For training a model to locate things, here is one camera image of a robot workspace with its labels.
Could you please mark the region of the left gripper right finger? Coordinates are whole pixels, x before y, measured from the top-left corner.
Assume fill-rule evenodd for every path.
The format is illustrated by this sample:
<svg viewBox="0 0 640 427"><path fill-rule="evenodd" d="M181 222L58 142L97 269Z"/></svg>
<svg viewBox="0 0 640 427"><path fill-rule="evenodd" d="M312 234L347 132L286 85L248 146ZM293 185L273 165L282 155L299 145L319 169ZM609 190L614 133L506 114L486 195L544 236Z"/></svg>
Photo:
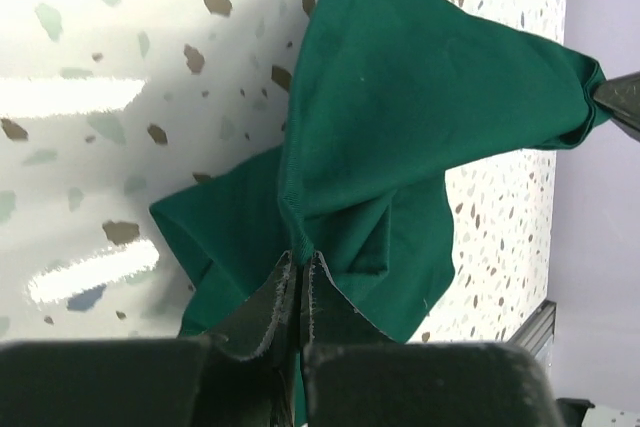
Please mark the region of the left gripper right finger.
<svg viewBox="0 0 640 427"><path fill-rule="evenodd" d="M511 343L397 343L305 265L301 372L311 426L560 426L536 360Z"/></svg>

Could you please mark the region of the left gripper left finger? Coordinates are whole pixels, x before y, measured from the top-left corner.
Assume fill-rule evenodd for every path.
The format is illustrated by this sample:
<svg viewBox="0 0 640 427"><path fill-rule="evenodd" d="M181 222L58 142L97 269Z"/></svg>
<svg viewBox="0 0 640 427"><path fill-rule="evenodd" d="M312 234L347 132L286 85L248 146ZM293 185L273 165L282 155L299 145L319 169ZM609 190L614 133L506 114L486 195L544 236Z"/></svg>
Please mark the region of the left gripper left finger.
<svg viewBox="0 0 640 427"><path fill-rule="evenodd" d="M10 343L1 423L291 426L298 286L284 253L250 298L195 336Z"/></svg>

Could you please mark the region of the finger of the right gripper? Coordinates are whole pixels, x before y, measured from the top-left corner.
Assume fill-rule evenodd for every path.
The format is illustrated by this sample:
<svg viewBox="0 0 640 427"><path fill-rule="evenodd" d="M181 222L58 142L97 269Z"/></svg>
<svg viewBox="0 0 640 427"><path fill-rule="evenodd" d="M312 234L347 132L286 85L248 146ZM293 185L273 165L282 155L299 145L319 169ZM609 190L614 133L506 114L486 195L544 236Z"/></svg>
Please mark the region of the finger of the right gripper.
<svg viewBox="0 0 640 427"><path fill-rule="evenodd" d="M614 122L632 139L640 134L640 73L635 72L601 83L594 101L607 110Z"/></svg>

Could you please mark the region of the green surgical cloth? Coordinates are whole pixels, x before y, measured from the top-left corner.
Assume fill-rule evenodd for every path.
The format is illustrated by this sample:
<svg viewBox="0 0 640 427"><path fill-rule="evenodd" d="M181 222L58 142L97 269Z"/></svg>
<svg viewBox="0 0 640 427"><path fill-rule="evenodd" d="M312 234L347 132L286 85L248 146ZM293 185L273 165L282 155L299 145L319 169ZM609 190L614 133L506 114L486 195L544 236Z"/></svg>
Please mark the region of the green surgical cloth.
<svg viewBox="0 0 640 427"><path fill-rule="evenodd" d="M447 0L318 0L288 85L284 143L151 206L194 285L181 332L250 298L280 257L297 268L294 408L305 265L397 343L454 277L447 170L578 146L607 117L599 63Z"/></svg>

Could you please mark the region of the aluminium rail frame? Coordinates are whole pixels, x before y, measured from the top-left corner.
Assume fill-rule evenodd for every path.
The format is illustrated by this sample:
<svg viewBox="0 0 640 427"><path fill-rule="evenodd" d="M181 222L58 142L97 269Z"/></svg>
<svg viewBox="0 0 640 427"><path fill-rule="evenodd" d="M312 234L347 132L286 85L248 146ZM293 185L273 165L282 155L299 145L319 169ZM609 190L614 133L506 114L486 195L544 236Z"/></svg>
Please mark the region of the aluminium rail frame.
<svg viewBox="0 0 640 427"><path fill-rule="evenodd" d="M555 302L543 301L509 339L510 344L526 350L545 370L552 365L556 311Z"/></svg>

